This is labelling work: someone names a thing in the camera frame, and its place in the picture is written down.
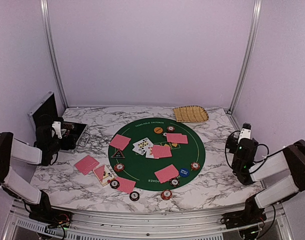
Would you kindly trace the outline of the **red playing card deck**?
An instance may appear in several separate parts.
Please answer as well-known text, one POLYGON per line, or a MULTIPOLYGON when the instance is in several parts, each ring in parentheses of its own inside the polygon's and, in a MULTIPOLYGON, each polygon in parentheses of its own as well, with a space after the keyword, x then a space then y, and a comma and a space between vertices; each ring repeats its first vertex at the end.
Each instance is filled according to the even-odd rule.
POLYGON ((86 155, 80 161, 75 164, 77 170, 86 176, 90 171, 96 168, 100 164, 94 157, 86 155))

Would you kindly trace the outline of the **blue small blind button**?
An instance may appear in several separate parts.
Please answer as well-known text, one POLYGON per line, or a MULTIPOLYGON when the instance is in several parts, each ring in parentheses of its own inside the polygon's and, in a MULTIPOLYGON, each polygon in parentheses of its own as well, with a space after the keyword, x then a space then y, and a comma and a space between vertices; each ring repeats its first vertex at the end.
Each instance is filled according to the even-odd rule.
POLYGON ((180 175, 181 177, 183 177, 183 178, 186 178, 186 177, 188 177, 188 176, 190 175, 190 170, 187 169, 187 168, 181 168, 181 169, 179 170, 179 175, 180 175))

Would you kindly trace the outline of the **triangular all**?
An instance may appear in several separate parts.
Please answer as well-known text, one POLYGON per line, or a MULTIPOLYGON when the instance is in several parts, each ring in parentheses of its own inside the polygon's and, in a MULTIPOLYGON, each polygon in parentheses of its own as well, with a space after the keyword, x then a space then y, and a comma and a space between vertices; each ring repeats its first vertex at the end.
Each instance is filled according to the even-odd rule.
POLYGON ((113 159, 124 159, 125 155, 123 154, 122 150, 118 149, 112 156, 113 159))

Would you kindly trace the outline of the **single red playing card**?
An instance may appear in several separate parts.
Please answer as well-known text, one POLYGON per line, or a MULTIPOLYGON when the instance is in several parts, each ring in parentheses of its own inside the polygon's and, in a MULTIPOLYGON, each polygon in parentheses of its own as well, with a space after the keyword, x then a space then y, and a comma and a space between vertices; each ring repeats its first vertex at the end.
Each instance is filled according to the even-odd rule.
POLYGON ((116 134, 110 142, 110 146, 123 151, 130 143, 131 138, 116 134))

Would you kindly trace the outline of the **orange chip stack top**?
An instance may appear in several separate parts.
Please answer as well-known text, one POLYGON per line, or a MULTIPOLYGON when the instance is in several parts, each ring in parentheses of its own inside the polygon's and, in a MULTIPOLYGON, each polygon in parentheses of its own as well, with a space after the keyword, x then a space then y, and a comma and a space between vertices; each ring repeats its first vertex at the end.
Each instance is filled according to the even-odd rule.
POLYGON ((169 133, 172 133, 172 132, 175 131, 175 127, 172 126, 172 125, 170 125, 170 126, 167 127, 167 131, 168 131, 169 133))

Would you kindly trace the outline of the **orange big blind button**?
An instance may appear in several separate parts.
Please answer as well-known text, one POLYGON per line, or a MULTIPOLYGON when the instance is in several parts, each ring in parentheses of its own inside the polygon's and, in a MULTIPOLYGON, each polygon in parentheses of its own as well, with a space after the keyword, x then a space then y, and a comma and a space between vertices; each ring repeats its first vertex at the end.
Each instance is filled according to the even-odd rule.
POLYGON ((154 131, 154 133, 156 133, 156 134, 162 134, 163 133, 163 128, 162 127, 155 127, 154 129, 153 129, 153 131, 154 131))

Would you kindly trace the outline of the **orange poker chip stack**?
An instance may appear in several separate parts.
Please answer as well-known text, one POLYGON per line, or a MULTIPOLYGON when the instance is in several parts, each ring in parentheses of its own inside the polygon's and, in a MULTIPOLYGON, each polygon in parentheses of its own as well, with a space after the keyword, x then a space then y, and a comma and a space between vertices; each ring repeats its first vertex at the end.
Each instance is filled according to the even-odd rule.
POLYGON ((172 192, 166 189, 160 194, 160 197, 162 200, 169 200, 172 197, 172 192))

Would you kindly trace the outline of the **nine of spades card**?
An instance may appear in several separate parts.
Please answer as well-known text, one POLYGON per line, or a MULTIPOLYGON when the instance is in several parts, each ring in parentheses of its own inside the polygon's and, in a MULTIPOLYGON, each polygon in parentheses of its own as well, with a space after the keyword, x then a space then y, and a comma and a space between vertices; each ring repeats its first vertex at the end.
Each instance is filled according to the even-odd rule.
POLYGON ((152 147, 153 143, 150 141, 150 139, 148 137, 145 137, 137 142, 135 142, 133 144, 133 151, 136 153, 137 149, 146 149, 146 151, 148 150, 148 147, 152 147))

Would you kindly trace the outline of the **brown poker chip stack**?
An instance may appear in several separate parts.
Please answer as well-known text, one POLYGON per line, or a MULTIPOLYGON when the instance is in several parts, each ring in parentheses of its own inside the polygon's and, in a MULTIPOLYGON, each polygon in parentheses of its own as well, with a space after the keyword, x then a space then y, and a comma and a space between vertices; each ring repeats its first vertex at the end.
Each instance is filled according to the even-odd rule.
POLYGON ((136 202, 140 199, 140 194, 137 191, 132 191, 129 194, 129 198, 130 198, 131 201, 136 202))

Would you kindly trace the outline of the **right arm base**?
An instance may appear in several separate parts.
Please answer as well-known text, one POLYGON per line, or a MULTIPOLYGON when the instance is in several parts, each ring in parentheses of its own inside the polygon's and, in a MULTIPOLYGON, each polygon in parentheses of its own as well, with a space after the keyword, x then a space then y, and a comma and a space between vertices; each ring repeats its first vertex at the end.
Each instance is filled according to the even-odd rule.
POLYGON ((264 222, 267 219, 263 210, 257 212, 246 212, 245 210, 224 213, 220 223, 224 224, 227 229, 244 227, 251 224, 264 222))

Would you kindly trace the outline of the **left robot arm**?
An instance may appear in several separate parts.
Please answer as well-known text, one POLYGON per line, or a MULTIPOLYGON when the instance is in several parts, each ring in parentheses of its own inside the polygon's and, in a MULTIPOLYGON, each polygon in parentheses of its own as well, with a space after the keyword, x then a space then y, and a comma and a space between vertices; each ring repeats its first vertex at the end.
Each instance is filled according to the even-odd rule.
POLYGON ((36 129, 34 145, 26 144, 14 137, 12 132, 0 132, 0 186, 10 195, 29 205, 30 212, 37 214, 44 222, 56 218, 49 196, 31 185, 18 167, 49 166, 58 159, 61 140, 54 127, 40 126, 36 129))

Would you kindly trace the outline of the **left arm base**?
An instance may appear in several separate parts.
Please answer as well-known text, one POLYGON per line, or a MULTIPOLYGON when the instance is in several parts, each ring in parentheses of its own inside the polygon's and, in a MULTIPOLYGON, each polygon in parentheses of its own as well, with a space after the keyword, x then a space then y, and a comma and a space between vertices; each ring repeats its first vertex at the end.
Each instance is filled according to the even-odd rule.
POLYGON ((69 227, 73 213, 66 210, 52 209, 50 212, 32 211, 29 218, 48 224, 50 228, 69 227))

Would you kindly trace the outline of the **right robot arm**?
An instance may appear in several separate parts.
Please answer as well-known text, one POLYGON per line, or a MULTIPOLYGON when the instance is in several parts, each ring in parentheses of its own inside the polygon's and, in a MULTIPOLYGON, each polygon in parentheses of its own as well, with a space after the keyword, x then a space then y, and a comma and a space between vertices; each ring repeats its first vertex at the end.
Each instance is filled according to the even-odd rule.
POLYGON ((289 175, 246 200, 245 209, 240 213, 240 220, 245 224, 251 224, 257 219, 264 208, 305 191, 303 139, 265 156, 262 162, 254 163, 259 146, 248 138, 242 138, 237 144, 231 167, 233 174, 243 185, 260 182, 283 171, 289 171, 289 175))

